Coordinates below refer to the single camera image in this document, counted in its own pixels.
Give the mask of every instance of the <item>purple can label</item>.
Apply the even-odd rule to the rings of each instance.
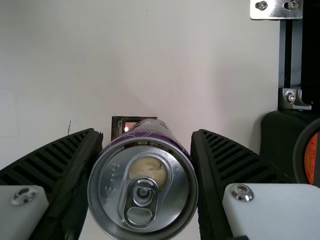
[[[177,149],[179,149],[183,154],[189,159],[190,155],[187,150],[174,138],[171,130],[167,127],[167,125],[158,119],[148,118],[138,122],[134,125],[128,132],[123,133],[112,142],[110,142],[99,154],[100,157],[106,150],[113,147],[114,145],[133,138],[155,138],[165,141]]]

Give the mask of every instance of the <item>metal screw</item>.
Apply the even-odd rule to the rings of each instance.
[[[38,189],[34,186],[24,187],[18,190],[11,199],[12,205],[22,205],[32,201],[38,193]]]
[[[147,195],[147,193],[148,193],[148,190],[147,190],[146,188],[141,188],[141,189],[140,189],[140,194],[141,194],[142,196]]]
[[[288,11],[292,11],[298,7],[298,3],[296,3],[295,1],[288,1],[283,5],[283,7]]]
[[[295,100],[296,100],[296,95],[294,95],[293,93],[288,93],[286,95],[286,100],[289,102],[289,103],[293,103]]]
[[[259,9],[260,11],[266,10],[268,7],[268,3],[266,1],[257,2],[255,4],[255,8]]]
[[[254,199],[254,192],[244,184],[234,184],[230,187],[230,193],[235,199],[243,202],[249,202]]]

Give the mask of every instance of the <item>can opening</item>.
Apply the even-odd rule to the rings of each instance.
[[[153,157],[144,156],[133,162],[129,169],[129,178],[134,180],[137,178],[148,177],[153,179],[161,191],[168,181],[168,170],[164,163]]]

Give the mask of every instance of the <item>can rim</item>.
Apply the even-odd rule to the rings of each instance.
[[[185,170],[188,176],[189,189],[190,189],[190,194],[189,194],[187,203],[184,209],[182,210],[182,212],[180,213],[180,215],[177,217],[177,219],[171,224],[169,224],[168,226],[156,232],[149,232],[147,234],[129,231],[118,226],[116,223],[114,223],[109,218],[109,216],[105,213],[105,211],[103,210],[103,207],[100,204],[99,191],[98,191],[98,185],[97,185],[99,182],[100,170],[99,168],[98,169],[96,168],[103,166],[108,161],[108,158],[106,157],[108,157],[108,155],[113,155],[115,152],[120,150],[120,147],[123,147],[126,144],[140,142],[140,141],[160,144],[161,146],[164,146],[169,150],[173,151],[175,155],[178,156],[178,161],[179,162],[181,161],[180,164],[182,165],[183,169]],[[146,239],[150,239],[151,236],[152,236],[152,239],[154,240],[164,240],[164,239],[170,239],[176,236],[189,224],[192,217],[194,216],[197,209],[198,194],[199,194],[198,182],[197,182],[196,174],[192,166],[192,163],[188,159],[188,157],[182,152],[182,150],[177,148],[175,145],[154,137],[129,138],[107,149],[101,156],[99,156],[98,160],[94,164],[92,171],[90,173],[90,178],[89,178],[88,187],[87,187],[88,205],[94,221],[107,235],[109,235],[111,238],[116,240],[127,240],[127,239],[146,240]]]

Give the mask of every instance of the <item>orange label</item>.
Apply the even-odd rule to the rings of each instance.
[[[318,133],[310,139],[304,152],[304,170],[310,184],[314,183],[317,138]]]

